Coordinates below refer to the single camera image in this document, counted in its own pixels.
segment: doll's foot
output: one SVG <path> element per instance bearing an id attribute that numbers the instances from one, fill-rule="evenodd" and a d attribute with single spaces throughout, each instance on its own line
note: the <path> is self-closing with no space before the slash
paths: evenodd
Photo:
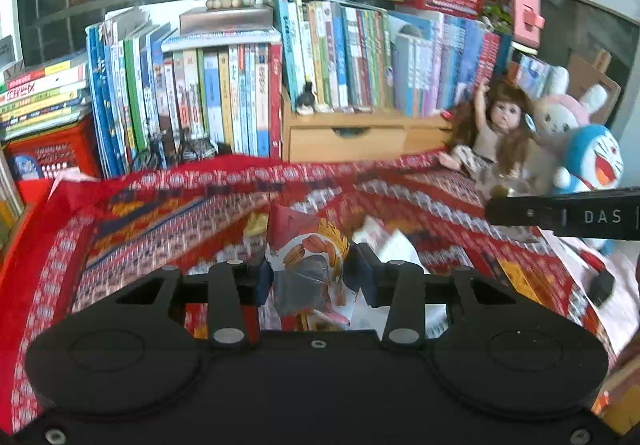
<path id="1" fill-rule="evenodd" d="M 453 158 L 450 154 L 446 152 L 441 152 L 438 154 L 438 160 L 440 161 L 440 165 L 446 167 L 451 170 L 460 170 L 460 161 Z"/>

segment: doll's hair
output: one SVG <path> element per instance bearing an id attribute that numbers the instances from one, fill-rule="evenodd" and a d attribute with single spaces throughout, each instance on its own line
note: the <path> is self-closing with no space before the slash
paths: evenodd
<path id="1" fill-rule="evenodd" d="M 486 121 L 491 126 L 491 111 L 496 102 L 506 102 L 520 107 L 520 123 L 509 134 L 502 136 L 496 148 L 496 159 L 500 173 L 508 174 L 516 164 L 522 165 L 527 157 L 527 146 L 532 132 L 527 126 L 524 115 L 533 115 L 533 105 L 527 96 L 517 85 L 510 80 L 494 80 L 489 84 L 486 94 Z M 453 111 L 451 138 L 447 146 L 453 149 L 456 145 L 473 147 L 478 128 L 476 127 L 476 111 L 474 101 L 471 99 L 455 108 Z"/>

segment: snack package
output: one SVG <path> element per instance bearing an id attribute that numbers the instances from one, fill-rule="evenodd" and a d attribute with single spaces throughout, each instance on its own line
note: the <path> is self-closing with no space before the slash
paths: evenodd
<path id="1" fill-rule="evenodd" d="M 278 314 L 318 311 L 348 324 L 356 297 L 342 280 L 348 251 L 349 239 L 326 219 L 272 205 L 265 257 Z"/>

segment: drawer handle cutout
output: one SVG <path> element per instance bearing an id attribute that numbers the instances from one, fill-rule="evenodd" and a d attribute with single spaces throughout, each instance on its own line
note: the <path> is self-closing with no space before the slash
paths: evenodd
<path id="1" fill-rule="evenodd" d="M 332 127 L 331 130 L 340 138 L 357 138 L 369 132 L 370 127 Z"/>

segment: plush toy's open mouth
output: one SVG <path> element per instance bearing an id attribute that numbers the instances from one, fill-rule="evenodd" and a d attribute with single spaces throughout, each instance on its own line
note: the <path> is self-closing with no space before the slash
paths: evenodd
<path id="1" fill-rule="evenodd" d="M 598 154 L 596 154 L 596 178 L 603 187 L 606 187 L 616 179 L 616 174 L 613 172 L 611 164 Z"/>

